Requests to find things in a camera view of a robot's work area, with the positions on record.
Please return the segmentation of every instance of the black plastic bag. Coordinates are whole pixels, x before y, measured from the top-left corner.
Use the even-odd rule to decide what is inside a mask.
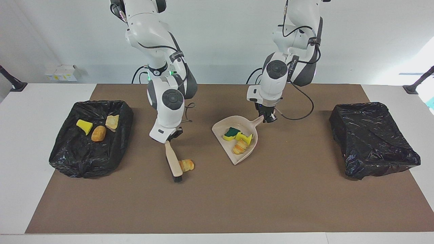
[[[330,116],[333,137],[345,159],[345,174],[361,180],[421,165],[389,113],[379,102],[336,105]]]
[[[107,129],[102,142],[93,142],[91,135],[105,126],[108,115],[119,115],[116,132]],[[89,135],[76,126],[79,119],[93,123]],[[115,170],[127,149],[133,111],[124,101],[77,102],[57,135],[49,163],[61,173],[75,178],[95,178]]]

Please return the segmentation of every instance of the black stand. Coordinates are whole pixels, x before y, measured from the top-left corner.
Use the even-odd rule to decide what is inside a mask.
[[[11,92],[21,92],[26,87],[26,82],[21,82],[19,79],[13,77],[9,74],[1,65],[0,65],[0,73],[12,84]]]
[[[404,90],[408,93],[408,94],[418,94],[418,92],[416,92],[416,87],[420,84],[422,84],[422,82],[424,80],[426,80],[428,77],[430,77],[432,74],[434,73],[434,66],[431,67],[430,70],[428,70],[428,72],[426,72],[425,74],[423,74],[418,81],[416,81],[413,85],[411,86],[402,86],[404,87]]]

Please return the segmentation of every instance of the brown table surface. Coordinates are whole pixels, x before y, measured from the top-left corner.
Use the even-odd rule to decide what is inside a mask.
[[[146,85],[97,85],[91,100],[133,108],[130,145],[116,171],[98,179],[53,174],[26,233],[266,233],[434,231],[434,213],[409,171],[362,181],[344,175],[328,118],[339,103],[369,102],[359,85],[312,84],[301,121],[279,116],[234,166],[211,132],[232,115],[257,117],[247,86],[200,85],[193,123],[172,142],[196,168],[173,182],[164,146],[148,136],[156,111]],[[278,105],[292,117],[309,101],[292,87]]]

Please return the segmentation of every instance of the dustpan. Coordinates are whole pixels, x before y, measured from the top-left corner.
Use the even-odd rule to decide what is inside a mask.
[[[229,159],[234,165],[237,165],[238,163],[246,159],[255,149],[255,146],[258,143],[258,131],[256,131],[256,126],[262,123],[263,120],[263,116],[260,116],[253,121],[250,121],[241,116],[231,116],[217,122],[213,126],[212,131],[214,135],[217,137],[217,140],[219,141],[219,143],[221,144],[226,154],[229,156]],[[250,136],[251,134],[253,134],[252,142],[243,154],[236,155],[232,152],[233,147],[237,143],[236,140],[228,142],[223,139],[223,135],[226,134],[230,127],[240,130],[246,136]]]

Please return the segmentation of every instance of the food item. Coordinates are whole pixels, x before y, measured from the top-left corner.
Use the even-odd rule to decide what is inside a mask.
[[[235,139],[235,136],[240,132],[240,130],[230,127],[229,130],[224,134],[223,139],[230,142]]]
[[[107,132],[107,129],[100,125],[96,127],[92,132],[92,141],[94,142],[102,142],[105,138],[105,133]]]
[[[253,138],[253,134],[251,134],[249,137],[247,137],[242,133],[238,133],[235,137],[235,140],[237,140],[237,141],[243,140],[247,143],[247,145],[250,146],[250,143],[252,142],[252,138]]]
[[[191,159],[186,159],[182,161],[178,161],[179,165],[181,166],[182,172],[187,172],[189,170],[194,169],[194,163]]]
[[[232,149],[232,152],[236,155],[243,154],[249,145],[243,141],[239,140]]]
[[[86,135],[89,135],[89,132],[92,129],[93,124],[91,122],[87,122],[79,119],[76,123],[76,126],[80,127],[86,133]]]
[[[109,115],[107,116],[107,120],[105,121],[106,127],[113,132],[116,132],[118,123],[119,123],[119,115],[116,116]]]

